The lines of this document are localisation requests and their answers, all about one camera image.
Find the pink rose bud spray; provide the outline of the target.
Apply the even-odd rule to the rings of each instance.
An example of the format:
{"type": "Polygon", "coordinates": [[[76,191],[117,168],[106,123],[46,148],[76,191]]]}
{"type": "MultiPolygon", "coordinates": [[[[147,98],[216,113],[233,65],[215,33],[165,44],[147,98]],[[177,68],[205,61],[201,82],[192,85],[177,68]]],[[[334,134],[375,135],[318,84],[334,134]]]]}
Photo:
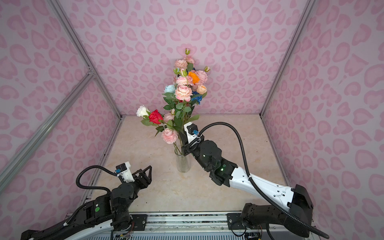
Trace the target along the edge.
{"type": "Polygon", "coordinates": [[[185,49],[185,56],[182,59],[176,60],[174,67],[176,69],[184,69],[187,72],[193,70],[195,66],[195,60],[191,56],[191,50],[189,48],[185,49]]]}

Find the tall clear ribbed glass vase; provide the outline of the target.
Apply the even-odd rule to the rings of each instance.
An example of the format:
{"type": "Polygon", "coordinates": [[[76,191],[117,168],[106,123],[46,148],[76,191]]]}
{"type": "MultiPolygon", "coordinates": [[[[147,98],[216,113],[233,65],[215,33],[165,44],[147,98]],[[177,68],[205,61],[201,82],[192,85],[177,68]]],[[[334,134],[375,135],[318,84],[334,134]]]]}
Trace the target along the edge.
{"type": "Polygon", "coordinates": [[[191,162],[188,157],[183,156],[179,149],[175,147],[177,169],[181,173],[187,173],[191,169],[191,162]]]}

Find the orange flower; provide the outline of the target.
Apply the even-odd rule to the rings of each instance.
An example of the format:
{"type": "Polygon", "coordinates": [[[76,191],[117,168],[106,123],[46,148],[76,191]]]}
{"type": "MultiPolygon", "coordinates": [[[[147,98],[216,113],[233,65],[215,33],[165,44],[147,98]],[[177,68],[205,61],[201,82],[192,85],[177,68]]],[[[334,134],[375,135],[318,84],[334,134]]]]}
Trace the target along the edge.
{"type": "Polygon", "coordinates": [[[198,75],[195,72],[189,72],[188,76],[191,79],[190,80],[191,85],[195,85],[195,84],[197,84],[200,81],[200,78],[198,77],[198,75]]]}

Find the pink peony flower spray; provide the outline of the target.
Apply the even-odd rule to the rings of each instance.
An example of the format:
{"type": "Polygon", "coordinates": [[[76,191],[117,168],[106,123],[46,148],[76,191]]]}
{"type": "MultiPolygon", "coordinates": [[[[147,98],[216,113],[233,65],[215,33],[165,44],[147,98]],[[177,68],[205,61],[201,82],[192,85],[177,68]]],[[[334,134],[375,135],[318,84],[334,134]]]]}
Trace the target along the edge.
{"type": "Polygon", "coordinates": [[[207,72],[210,71],[210,67],[205,66],[204,70],[196,71],[196,75],[199,78],[199,81],[197,82],[197,85],[203,85],[208,80],[207,72]]]}

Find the light blue flower spray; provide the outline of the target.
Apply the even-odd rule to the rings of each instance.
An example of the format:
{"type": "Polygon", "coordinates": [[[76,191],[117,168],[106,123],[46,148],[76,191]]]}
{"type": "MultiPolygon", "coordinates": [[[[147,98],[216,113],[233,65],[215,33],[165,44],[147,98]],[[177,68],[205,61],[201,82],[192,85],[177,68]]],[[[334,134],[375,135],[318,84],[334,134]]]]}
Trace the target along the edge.
{"type": "Polygon", "coordinates": [[[174,76],[174,82],[171,85],[167,85],[165,87],[164,100],[167,103],[167,107],[164,107],[165,110],[174,111],[174,114],[179,111],[177,108],[177,105],[180,103],[183,103],[183,100],[179,100],[175,94],[175,91],[178,89],[178,84],[176,83],[176,80],[181,76],[181,69],[175,68],[174,73],[176,74],[174,76]]]}

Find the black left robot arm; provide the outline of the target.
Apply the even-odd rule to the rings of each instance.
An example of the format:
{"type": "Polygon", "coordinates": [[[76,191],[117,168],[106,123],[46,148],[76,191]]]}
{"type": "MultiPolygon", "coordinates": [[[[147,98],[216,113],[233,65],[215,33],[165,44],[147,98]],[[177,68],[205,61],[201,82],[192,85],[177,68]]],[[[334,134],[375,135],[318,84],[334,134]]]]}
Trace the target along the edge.
{"type": "Polygon", "coordinates": [[[129,208],[138,198],[140,190],[146,189],[152,182],[152,166],[130,173],[128,164],[121,164],[112,172],[108,169],[93,165],[82,170],[76,178],[76,185],[84,190],[102,190],[106,194],[95,200],[82,204],[68,218],[45,230],[26,230],[22,240],[74,240],[87,238],[91,232],[102,229],[125,231],[133,229],[133,218],[129,208]],[[107,187],[85,186],[81,184],[82,176],[93,169],[104,171],[119,178],[121,184],[110,190],[107,187]]]}

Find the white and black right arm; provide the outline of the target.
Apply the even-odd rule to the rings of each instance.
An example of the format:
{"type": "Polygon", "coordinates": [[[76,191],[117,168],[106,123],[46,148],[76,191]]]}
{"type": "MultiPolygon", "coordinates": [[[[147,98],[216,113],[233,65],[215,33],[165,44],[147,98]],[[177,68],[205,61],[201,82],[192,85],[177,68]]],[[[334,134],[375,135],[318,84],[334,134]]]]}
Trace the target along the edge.
{"type": "Polygon", "coordinates": [[[297,236],[309,237],[314,205],[305,187],[283,186],[247,174],[245,169],[223,158],[222,150],[213,141],[193,145],[184,141],[182,153],[191,154],[216,185],[239,189],[268,202],[263,206],[245,204],[241,214],[244,227],[281,225],[297,236]]]}

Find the peach rose stem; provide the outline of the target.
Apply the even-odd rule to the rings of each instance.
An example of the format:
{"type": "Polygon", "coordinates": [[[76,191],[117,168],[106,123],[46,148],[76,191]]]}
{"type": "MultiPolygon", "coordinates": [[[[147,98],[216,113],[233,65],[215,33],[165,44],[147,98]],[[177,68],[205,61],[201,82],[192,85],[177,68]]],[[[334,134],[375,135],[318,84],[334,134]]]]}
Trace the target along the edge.
{"type": "Polygon", "coordinates": [[[200,95],[204,95],[207,92],[207,88],[204,85],[199,85],[196,92],[200,95]]]}

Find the large pink rose spray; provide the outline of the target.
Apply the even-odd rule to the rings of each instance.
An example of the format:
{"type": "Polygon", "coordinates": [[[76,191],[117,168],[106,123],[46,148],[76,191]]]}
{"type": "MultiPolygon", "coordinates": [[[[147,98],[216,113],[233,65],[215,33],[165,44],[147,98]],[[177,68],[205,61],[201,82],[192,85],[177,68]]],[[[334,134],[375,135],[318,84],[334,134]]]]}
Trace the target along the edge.
{"type": "Polygon", "coordinates": [[[179,140],[177,141],[179,149],[183,145],[184,124],[198,120],[200,117],[193,114],[195,107],[198,105],[193,105],[191,100],[193,92],[196,92],[199,85],[191,85],[188,73],[186,70],[181,69],[181,76],[176,80],[178,89],[175,91],[175,94],[179,100],[183,100],[183,103],[177,105],[179,111],[175,113],[174,117],[174,124],[179,133],[179,140]]]}

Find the white rose spray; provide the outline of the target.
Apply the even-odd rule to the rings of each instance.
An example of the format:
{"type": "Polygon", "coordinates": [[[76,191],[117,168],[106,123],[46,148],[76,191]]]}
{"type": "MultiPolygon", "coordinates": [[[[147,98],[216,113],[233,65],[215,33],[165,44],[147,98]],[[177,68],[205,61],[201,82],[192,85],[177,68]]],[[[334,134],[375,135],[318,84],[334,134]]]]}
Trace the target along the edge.
{"type": "Polygon", "coordinates": [[[142,118],[141,123],[145,126],[155,126],[155,115],[145,106],[140,106],[136,112],[139,118],[142,118]]]}

